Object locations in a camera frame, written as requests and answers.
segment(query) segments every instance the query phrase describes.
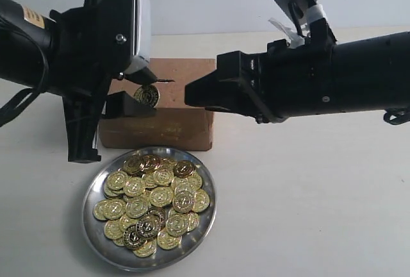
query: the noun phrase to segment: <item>pile of gold coins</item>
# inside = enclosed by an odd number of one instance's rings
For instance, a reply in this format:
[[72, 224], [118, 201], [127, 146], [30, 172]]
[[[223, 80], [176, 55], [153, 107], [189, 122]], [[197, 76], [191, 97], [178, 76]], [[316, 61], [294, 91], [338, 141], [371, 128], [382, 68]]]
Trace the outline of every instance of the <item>pile of gold coins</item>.
[[188, 160], [157, 155], [130, 156], [104, 182], [107, 199], [94, 206], [94, 217], [106, 221], [104, 234], [136, 256], [155, 254], [181, 244], [196, 229], [209, 207], [202, 178]]

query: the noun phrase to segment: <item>table surface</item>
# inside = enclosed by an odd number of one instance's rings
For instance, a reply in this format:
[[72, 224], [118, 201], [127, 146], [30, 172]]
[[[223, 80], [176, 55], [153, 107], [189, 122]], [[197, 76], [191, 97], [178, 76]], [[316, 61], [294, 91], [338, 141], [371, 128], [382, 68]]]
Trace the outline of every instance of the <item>table surface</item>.
[[[0, 82], [0, 101], [18, 88]], [[265, 125], [217, 114], [214, 148], [194, 153], [215, 179], [213, 228], [146, 276], [408, 276], [409, 136], [382, 112]], [[94, 255], [80, 223], [93, 177], [126, 150], [100, 145], [100, 164], [67, 163], [62, 102], [49, 94], [0, 139], [0, 276], [135, 275]]]

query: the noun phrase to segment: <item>silver plate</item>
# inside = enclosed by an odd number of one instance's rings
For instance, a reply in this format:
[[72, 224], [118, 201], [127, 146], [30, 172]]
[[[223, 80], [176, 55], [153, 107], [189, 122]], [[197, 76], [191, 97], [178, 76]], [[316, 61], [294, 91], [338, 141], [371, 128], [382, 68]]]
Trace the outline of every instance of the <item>silver plate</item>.
[[[157, 248], [157, 252], [148, 258], [138, 258], [132, 251], [124, 247], [118, 247], [111, 240], [107, 239], [104, 236], [105, 222], [95, 219], [92, 213], [94, 205], [104, 199], [103, 183], [107, 175], [112, 171], [120, 169], [124, 160], [132, 154], [155, 154], [161, 157], [171, 157], [175, 160], [189, 160], [193, 162], [197, 166], [197, 172], [202, 176], [202, 189], [209, 194], [211, 200], [209, 207], [203, 213], [199, 214], [201, 219], [198, 227], [183, 235], [182, 243], [179, 247], [171, 250]], [[88, 188], [83, 202], [83, 232], [90, 247], [108, 263], [125, 271], [150, 271], [172, 265], [194, 251], [209, 233], [216, 212], [217, 199], [215, 184], [213, 183], [211, 174], [200, 160], [187, 152], [177, 149], [168, 147], [145, 147], [118, 157], [97, 174], [91, 186]]]

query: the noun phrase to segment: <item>label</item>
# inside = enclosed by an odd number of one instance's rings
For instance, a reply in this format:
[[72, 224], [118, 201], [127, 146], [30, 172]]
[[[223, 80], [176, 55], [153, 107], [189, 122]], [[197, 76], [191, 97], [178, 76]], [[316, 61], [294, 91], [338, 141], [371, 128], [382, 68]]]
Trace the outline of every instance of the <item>label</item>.
[[27, 8], [26, 6], [22, 6], [22, 8], [24, 12], [24, 19], [26, 21], [39, 28], [45, 28], [44, 17], [42, 15], [38, 14], [36, 11], [33, 11], [32, 9]]

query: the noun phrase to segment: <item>plate rim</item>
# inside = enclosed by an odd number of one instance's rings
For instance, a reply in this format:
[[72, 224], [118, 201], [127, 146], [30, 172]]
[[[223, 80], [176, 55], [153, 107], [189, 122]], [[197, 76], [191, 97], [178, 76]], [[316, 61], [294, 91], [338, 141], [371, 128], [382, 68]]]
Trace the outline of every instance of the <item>plate rim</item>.
[[[214, 203], [214, 209], [213, 209], [213, 213], [212, 213], [212, 218], [211, 218], [211, 221], [209, 222], [208, 228], [206, 229], [204, 235], [197, 241], [197, 244], [194, 245], [188, 252], [186, 252], [185, 254], [181, 255], [180, 257], [178, 257], [178, 258], [176, 258], [176, 259], [174, 259], [174, 260], [172, 260], [172, 261], [169, 261], [169, 262], [167, 262], [167, 263], [165, 263], [165, 264], [162, 264], [162, 265], [158, 265], [158, 266], [155, 266], [155, 267], [147, 267], [147, 268], [133, 269], [133, 268], [131, 268], [131, 267], [123, 266], [123, 265], [120, 265], [120, 264], [118, 264], [118, 263], [115, 263], [115, 262], [113, 262], [113, 261], [107, 259], [105, 256], [103, 256], [103, 255], [97, 250], [97, 248], [94, 247], [94, 245], [92, 244], [90, 238], [88, 237], [88, 235], [87, 235], [87, 233], [86, 233], [85, 221], [84, 221], [84, 211], [85, 211], [85, 205], [86, 205], [86, 201], [87, 201], [87, 199], [88, 199], [88, 195], [90, 194], [91, 189], [92, 189], [92, 187], [94, 186], [95, 181], [97, 181], [97, 179], [103, 174], [103, 172], [104, 172], [111, 164], [114, 164], [117, 160], [120, 160], [121, 158], [124, 158], [125, 156], [129, 155], [130, 153], [136, 152], [136, 151], [141, 151], [141, 150], [146, 150], [146, 149], [152, 149], [152, 150], [153, 150], [153, 149], [171, 149], [171, 150], [178, 151], [178, 152], [184, 153], [184, 154], [186, 154], [186, 155], [189, 155], [189, 156], [191, 156], [193, 159], [199, 161], [199, 162], [201, 163], [202, 167], [204, 167], [205, 170], [206, 170], [206, 171], [208, 172], [208, 174], [209, 174], [209, 180], [210, 180], [210, 182], [211, 182], [211, 184], [212, 184], [212, 187], [213, 187], [213, 193], [214, 193], [214, 197], [215, 197], [215, 203]], [[121, 269], [121, 270], [127, 271], [127, 272], [148, 272], [148, 271], [155, 271], [155, 270], [158, 270], [158, 269], [164, 269], [164, 268], [166, 268], [166, 267], [168, 267], [168, 266], [171, 266], [171, 265], [173, 265], [173, 264], [175, 264], [175, 263], [178, 263], [179, 261], [181, 261], [181, 260], [183, 260], [184, 258], [186, 258], [187, 256], [189, 256], [193, 251], [195, 251], [195, 250], [198, 248], [199, 245], [202, 244], [203, 240], [208, 236], [208, 233], [211, 231], [211, 229], [212, 229], [212, 227], [213, 227], [213, 223], [215, 222], [215, 217], [216, 217], [216, 214], [217, 214], [217, 202], [218, 202], [218, 201], [217, 201], [217, 188], [216, 188], [216, 186], [215, 186], [215, 181], [214, 181], [214, 179], [213, 179], [213, 177], [212, 177], [211, 172], [209, 171], [209, 169], [204, 165], [204, 163], [202, 163], [201, 160], [199, 160], [199, 158], [197, 158], [196, 156], [194, 156], [194, 155], [191, 154], [190, 152], [183, 151], [183, 150], [177, 149], [177, 148], [175, 148], [175, 147], [168, 147], [168, 146], [146, 146], [146, 147], [141, 147], [141, 148], [138, 148], [138, 149], [133, 149], [133, 150], [127, 151], [127, 152], [121, 154], [120, 156], [118, 156], [118, 157], [116, 157], [116, 158], [110, 160], [110, 161], [107, 162], [103, 167], [100, 168], [100, 170], [99, 170], [98, 173], [94, 176], [93, 180], [91, 181], [90, 185], [88, 186], [88, 188], [87, 188], [87, 190], [86, 190], [86, 192], [85, 192], [84, 198], [83, 198], [83, 203], [82, 203], [82, 205], [81, 205], [81, 229], [82, 229], [82, 232], [83, 232], [83, 236], [85, 237], [85, 239], [86, 239], [86, 241], [87, 241], [87, 243], [88, 243], [88, 246], [93, 250], [93, 252], [94, 252], [96, 255], [98, 255], [98, 257], [99, 257], [100, 259], [102, 259], [102, 260], [105, 261], [106, 263], [109, 263], [109, 264], [111, 264], [112, 266], [117, 267], [118, 269]]]

